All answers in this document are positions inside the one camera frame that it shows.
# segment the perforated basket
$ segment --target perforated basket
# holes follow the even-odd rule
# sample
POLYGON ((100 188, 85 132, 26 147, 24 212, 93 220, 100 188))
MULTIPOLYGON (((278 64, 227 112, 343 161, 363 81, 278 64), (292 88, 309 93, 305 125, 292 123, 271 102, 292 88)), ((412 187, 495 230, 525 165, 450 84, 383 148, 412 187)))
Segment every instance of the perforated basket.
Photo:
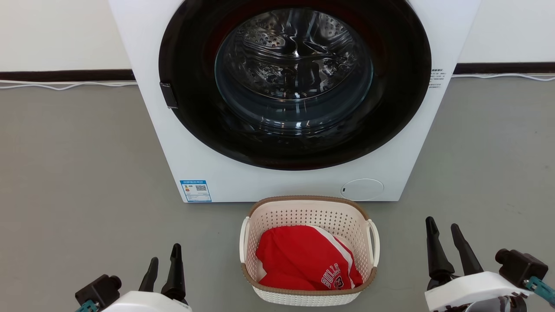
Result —
POLYGON ((247 281, 259 297, 278 304, 347 304, 372 283, 380 260, 380 237, 375 224, 358 204, 341 198, 284 196, 263 199, 254 204, 243 221, 239 240, 241 268, 247 281), (260 285, 256 276, 256 250, 260 237, 268 229, 287 225, 314 225, 343 237, 350 244, 356 268, 364 283, 353 289, 328 291, 288 290, 260 285))

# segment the white wall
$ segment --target white wall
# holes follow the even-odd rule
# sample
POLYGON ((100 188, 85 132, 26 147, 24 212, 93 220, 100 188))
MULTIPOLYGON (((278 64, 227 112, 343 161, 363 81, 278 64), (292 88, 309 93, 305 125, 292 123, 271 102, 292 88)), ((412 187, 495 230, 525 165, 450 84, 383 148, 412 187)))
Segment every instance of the white wall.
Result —
POLYGON ((459 62, 555 62, 555 0, 482 0, 459 62))
POLYGON ((0 0, 0 72, 112 68, 131 65, 107 0, 0 0))
MULTIPOLYGON (((555 62, 553 21, 555 0, 483 0, 460 62, 555 62)), ((130 64, 107 0, 0 1, 0 72, 114 68, 130 64)))

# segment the gray floor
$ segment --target gray floor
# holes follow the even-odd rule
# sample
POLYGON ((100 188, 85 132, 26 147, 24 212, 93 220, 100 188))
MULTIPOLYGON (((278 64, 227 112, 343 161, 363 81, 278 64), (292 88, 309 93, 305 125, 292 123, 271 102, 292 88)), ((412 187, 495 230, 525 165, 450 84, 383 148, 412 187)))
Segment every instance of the gray floor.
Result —
MULTIPOLYGON (((451 83, 397 203, 365 203, 381 237, 375 282, 341 308, 259 299, 239 268, 251 204, 181 202, 136 87, 0 90, 0 302, 5 311, 74 311, 101 274, 137 289, 153 256, 159 290, 173 243, 184 247, 195 311, 427 311, 424 219, 436 218, 462 272, 456 222, 486 270, 500 248, 555 270, 555 82, 451 83)), ((546 281, 555 285, 555 272, 546 281)), ((539 298, 530 311, 547 311, 539 298)))

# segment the white stripe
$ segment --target white stripe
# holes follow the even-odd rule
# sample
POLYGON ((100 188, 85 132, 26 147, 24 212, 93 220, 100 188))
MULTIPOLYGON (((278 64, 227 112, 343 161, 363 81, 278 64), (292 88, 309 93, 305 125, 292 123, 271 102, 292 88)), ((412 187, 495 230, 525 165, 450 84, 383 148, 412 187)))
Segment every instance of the white stripe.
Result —
POLYGON ((347 272, 347 276, 349 277, 349 281, 351 281, 351 289, 354 288, 355 283, 351 279, 351 267, 352 267, 351 254, 349 254, 349 252, 345 248, 343 248, 343 246, 337 240, 335 240, 335 237, 331 235, 328 231, 324 230, 323 228, 315 227, 313 225, 309 225, 309 227, 315 228, 318 231, 318 233, 322 234, 322 236, 325 237, 337 249, 337 251, 339 251, 339 253, 341 253, 343 258, 345 258, 345 260, 349 264, 349 270, 347 272))

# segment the white cable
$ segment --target white cable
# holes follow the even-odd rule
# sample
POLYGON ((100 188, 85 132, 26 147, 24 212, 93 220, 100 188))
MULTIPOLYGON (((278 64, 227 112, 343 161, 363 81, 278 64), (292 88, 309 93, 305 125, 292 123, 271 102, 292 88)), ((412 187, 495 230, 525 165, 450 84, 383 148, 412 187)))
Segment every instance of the white cable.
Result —
POLYGON ((40 87, 40 88, 47 88, 56 91, 63 91, 71 88, 78 87, 80 85, 103 85, 105 87, 125 87, 126 85, 137 85, 136 82, 110 82, 110 83, 102 83, 102 82, 95 82, 95 81, 85 81, 85 82, 29 82, 29 81, 14 81, 14 80, 0 80, 0 83, 13 83, 15 85, 8 85, 5 87, 0 87, 0 89, 15 89, 15 88, 23 88, 23 87, 40 87), (69 84, 67 87, 63 88, 56 88, 51 87, 50 84, 69 84))
POLYGON ((521 78, 527 78, 527 79, 532 79, 532 80, 536 80, 536 81, 552 81, 555 80, 555 74, 545 74, 545 75, 533 75, 533 76, 529 76, 529 75, 524 75, 524 74, 517 74, 517 73, 513 73, 513 74, 496 74, 496 75, 486 75, 486 74, 475 74, 475 75, 453 75, 453 78, 497 78, 497 77, 521 77, 521 78), (551 77, 551 78, 547 78, 547 79, 542 79, 542 78, 538 78, 538 77, 551 77))
MULTIPOLYGON (((521 77, 521 78, 527 78, 527 79, 532 79, 532 80, 536 80, 536 81, 543 81, 543 82, 547 82, 547 81, 553 81, 555 80, 555 74, 544 74, 544 75, 524 75, 524 74, 517 74, 517 73, 511 73, 511 74, 494 74, 494 75, 488 75, 488 74, 474 74, 474 75, 470 75, 470 74, 461 74, 461 75, 453 75, 453 78, 483 78, 483 79, 487 79, 487 78, 498 78, 498 77, 521 77)), ((47 88, 47 89, 51 89, 51 90, 56 90, 56 91, 63 91, 63 90, 67 90, 67 89, 71 89, 71 88, 75 88, 78 87, 80 85, 103 85, 105 87, 125 87, 127 85, 137 85, 137 82, 109 82, 109 83, 101 83, 101 82, 95 82, 95 81, 85 81, 85 82, 30 82, 30 81, 15 81, 15 80, 0 80, 0 83, 9 83, 9 84, 13 84, 13 85, 8 85, 5 87, 0 87, 0 89, 15 89, 15 88, 23 88, 23 87, 40 87, 40 88, 47 88), (67 87, 63 87, 63 88, 56 88, 56 87, 51 87, 49 85, 56 85, 56 84, 65 84, 68 85, 67 87)))

